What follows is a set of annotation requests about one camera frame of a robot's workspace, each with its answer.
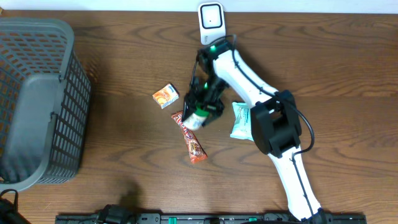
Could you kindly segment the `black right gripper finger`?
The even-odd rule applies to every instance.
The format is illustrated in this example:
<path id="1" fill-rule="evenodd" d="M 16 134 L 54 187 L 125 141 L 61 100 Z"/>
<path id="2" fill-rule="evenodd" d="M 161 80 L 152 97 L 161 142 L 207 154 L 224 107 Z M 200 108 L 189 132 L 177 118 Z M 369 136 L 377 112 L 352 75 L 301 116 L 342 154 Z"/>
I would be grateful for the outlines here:
<path id="1" fill-rule="evenodd" d="M 194 93 L 187 93 L 183 99 L 182 121 L 188 119 L 197 110 L 198 98 Z"/>
<path id="2" fill-rule="evenodd" d="M 207 105 L 205 107 L 205 111 L 208 112 L 208 116 L 206 117 L 206 120 L 202 123 L 202 127 L 205 127 L 218 119 L 222 114 L 224 110 L 224 104 L 214 104 L 214 105 Z"/>

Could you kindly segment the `green lid jar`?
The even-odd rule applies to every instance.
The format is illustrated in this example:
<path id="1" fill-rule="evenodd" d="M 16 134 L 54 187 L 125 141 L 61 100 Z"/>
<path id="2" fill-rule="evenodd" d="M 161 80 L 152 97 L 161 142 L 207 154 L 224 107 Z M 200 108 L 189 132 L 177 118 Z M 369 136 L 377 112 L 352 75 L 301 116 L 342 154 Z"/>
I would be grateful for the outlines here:
<path id="1" fill-rule="evenodd" d="M 208 111 L 196 108 L 196 110 L 182 123 L 187 129 L 196 131 L 202 127 L 208 115 L 209 115 Z"/>

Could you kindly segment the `orange Kleenex tissue pack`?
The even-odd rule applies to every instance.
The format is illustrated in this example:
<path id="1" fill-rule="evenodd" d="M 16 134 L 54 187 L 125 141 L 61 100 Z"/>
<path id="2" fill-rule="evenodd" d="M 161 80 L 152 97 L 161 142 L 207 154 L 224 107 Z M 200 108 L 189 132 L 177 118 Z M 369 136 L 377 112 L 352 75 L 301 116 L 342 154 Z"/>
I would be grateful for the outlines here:
<path id="1" fill-rule="evenodd" d="M 160 106 L 161 109 L 164 109 L 165 107 L 179 99 L 179 93 L 171 83 L 168 83 L 162 89 L 155 92 L 152 95 L 152 98 Z"/>

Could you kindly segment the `mint tissue wipes pack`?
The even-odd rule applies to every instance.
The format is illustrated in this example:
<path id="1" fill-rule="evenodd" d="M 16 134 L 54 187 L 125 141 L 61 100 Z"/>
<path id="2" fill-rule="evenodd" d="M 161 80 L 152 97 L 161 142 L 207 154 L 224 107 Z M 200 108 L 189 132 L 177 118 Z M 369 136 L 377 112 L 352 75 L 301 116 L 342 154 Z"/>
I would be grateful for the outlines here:
<path id="1" fill-rule="evenodd" d="M 235 121 L 231 138 L 253 141 L 251 132 L 251 111 L 245 103 L 232 102 Z"/>

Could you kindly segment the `red Top chocolate bar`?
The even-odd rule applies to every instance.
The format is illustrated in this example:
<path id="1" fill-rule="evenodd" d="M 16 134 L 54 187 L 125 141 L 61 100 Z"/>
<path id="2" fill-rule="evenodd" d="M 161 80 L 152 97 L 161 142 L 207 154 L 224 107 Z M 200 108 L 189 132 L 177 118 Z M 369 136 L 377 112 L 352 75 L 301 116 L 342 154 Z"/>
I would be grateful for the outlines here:
<path id="1" fill-rule="evenodd" d="M 183 133 L 183 138 L 188 149 L 191 163 L 203 161 L 208 158 L 206 152 L 198 142 L 194 133 L 187 129 L 182 123 L 182 111 L 174 113 L 171 117 L 178 124 Z"/>

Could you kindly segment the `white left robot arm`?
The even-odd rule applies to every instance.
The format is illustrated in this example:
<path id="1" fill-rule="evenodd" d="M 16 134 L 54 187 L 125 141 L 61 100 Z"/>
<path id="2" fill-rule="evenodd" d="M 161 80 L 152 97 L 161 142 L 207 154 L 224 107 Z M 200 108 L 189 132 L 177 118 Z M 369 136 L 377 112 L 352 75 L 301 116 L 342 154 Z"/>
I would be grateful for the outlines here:
<path id="1" fill-rule="evenodd" d="M 4 195 L 13 192 L 14 201 L 4 198 Z M 6 189 L 1 192 L 1 224 L 30 224 L 18 211 L 19 194 L 17 190 Z"/>

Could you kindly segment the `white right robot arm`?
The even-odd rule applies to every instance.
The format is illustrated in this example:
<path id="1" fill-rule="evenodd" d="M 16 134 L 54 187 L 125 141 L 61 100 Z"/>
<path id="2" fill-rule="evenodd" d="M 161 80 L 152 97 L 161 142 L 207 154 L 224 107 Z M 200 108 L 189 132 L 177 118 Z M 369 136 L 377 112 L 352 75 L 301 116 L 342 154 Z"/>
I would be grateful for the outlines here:
<path id="1" fill-rule="evenodd" d="M 192 77 L 184 98 L 183 125 L 194 131 L 218 119 L 224 110 L 221 95 L 232 88 L 249 108 L 251 136 L 275 165 L 289 212 L 303 223 L 321 223 L 322 207 L 308 180 L 300 146 L 300 123 L 308 119 L 297 109 L 293 94 L 262 80 L 242 59 L 236 43 L 226 38 L 198 50 L 195 65 L 208 79 L 201 84 Z"/>

